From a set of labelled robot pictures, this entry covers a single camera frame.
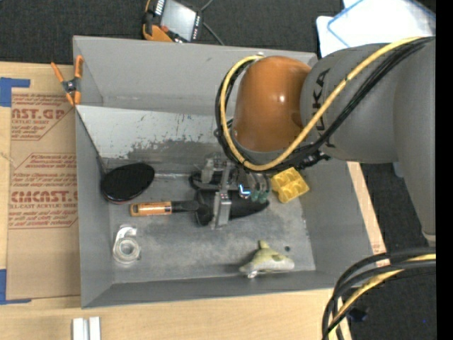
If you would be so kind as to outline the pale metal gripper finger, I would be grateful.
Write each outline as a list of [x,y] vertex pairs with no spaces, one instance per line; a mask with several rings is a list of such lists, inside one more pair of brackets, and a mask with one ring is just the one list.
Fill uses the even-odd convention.
[[215,193],[213,205],[212,228],[218,229],[228,224],[231,212],[232,200],[228,190],[220,190]]
[[205,165],[201,171],[201,182],[203,184],[218,184],[222,176],[221,159],[209,158],[205,160]]

